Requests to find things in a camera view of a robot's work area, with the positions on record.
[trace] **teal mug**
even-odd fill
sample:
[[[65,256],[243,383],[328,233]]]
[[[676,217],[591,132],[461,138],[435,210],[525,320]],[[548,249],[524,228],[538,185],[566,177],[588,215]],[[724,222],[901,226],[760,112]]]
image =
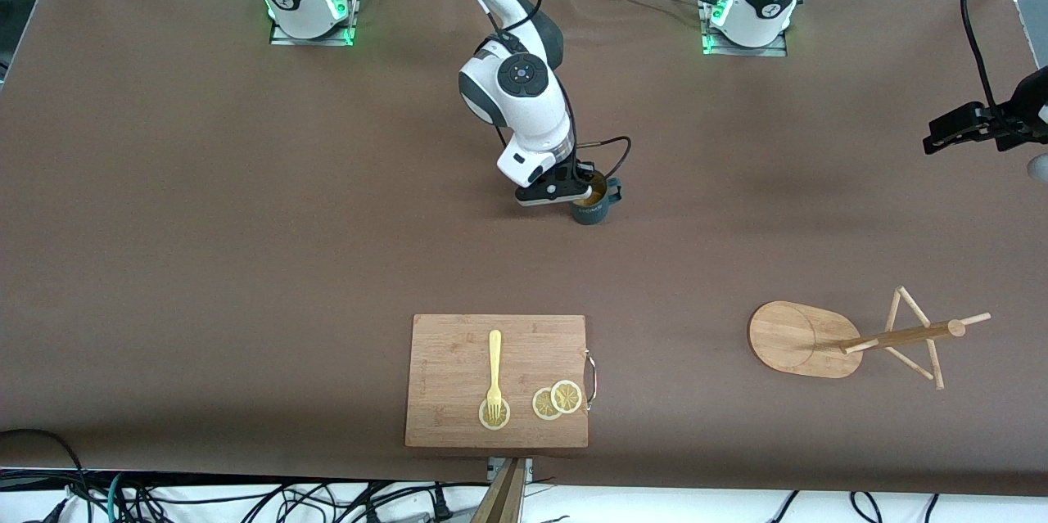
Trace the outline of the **teal mug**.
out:
[[[568,205],[571,216],[580,224],[596,224],[608,217],[611,206],[623,199],[623,184],[612,177],[605,179],[597,174],[590,181],[592,194],[586,199],[575,200]]]

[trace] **white floor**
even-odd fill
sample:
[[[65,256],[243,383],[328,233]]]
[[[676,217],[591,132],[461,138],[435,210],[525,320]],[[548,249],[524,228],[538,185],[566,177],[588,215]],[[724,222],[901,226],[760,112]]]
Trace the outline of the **white floor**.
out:
[[[313,485],[303,485],[304,492]],[[340,501],[351,500],[363,484],[332,485]],[[208,499],[265,493],[274,486],[206,486],[161,488],[157,497]],[[475,507],[484,494],[482,487],[449,488],[447,506],[452,510]],[[522,523],[545,523],[569,516],[566,523],[674,522],[674,523],[767,523],[788,495],[786,491],[702,491],[669,488],[610,488],[592,486],[528,486]],[[0,493],[0,523],[25,523],[43,519],[65,496],[61,491]],[[885,523],[922,523],[930,495],[875,494]],[[176,523],[236,523],[256,501],[212,505],[167,505],[168,516]],[[858,499],[872,516],[872,509]],[[255,523],[277,519],[280,501],[274,500]],[[385,523],[394,523],[431,511],[424,493],[391,503],[378,510]],[[95,509],[95,521],[105,522],[105,513]],[[932,523],[1043,523],[1048,521],[1048,498],[976,497],[944,495],[939,499]],[[67,505],[61,523],[87,521],[83,501]],[[783,523],[861,522],[852,510],[848,493],[802,492]],[[322,515],[311,508],[291,511],[287,523],[323,523]]]

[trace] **cutting board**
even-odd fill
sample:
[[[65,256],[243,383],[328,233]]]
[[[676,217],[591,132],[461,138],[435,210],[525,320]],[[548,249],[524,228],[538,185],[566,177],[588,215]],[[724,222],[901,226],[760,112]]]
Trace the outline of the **cutting board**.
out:
[[[498,431],[478,418],[490,384],[487,335],[502,331],[499,388],[509,422]],[[534,393],[562,379],[586,390],[586,318],[522,314],[416,314],[408,383],[409,448],[585,448],[589,416],[543,420]]]

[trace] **wooden fork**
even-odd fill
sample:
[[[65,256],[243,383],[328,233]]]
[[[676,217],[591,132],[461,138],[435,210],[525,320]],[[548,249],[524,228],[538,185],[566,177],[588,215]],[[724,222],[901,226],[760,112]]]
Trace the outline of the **wooden fork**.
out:
[[[487,389],[487,406],[484,414],[488,422],[502,418],[502,391],[499,390],[499,359],[502,355],[502,331],[495,329],[487,333],[487,358],[492,363],[492,386]]]

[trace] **lemon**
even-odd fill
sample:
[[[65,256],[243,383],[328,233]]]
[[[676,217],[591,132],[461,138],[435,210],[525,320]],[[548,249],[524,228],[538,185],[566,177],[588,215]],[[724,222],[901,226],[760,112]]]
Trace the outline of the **lemon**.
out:
[[[570,379],[562,379],[554,384],[550,388],[549,396],[553,408],[564,414],[573,413],[583,406],[583,391]]]
[[[505,427],[507,422],[509,422],[509,404],[506,402],[505,398],[502,399],[502,414],[499,415],[499,418],[497,420],[487,420],[487,414],[486,414],[487,411],[484,410],[486,408],[487,408],[487,400],[486,399],[481,400],[480,409],[477,411],[477,417],[480,418],[480,424],[483,424],[484,427],[490,429],[492,431],[498,431],[502,429],[502,427]]]
[[[543,420],[553,420],[561,416],[561,411],[553,406],[553,400],[549,396],[549,388],[543,388],[531,397],[531,410]]]

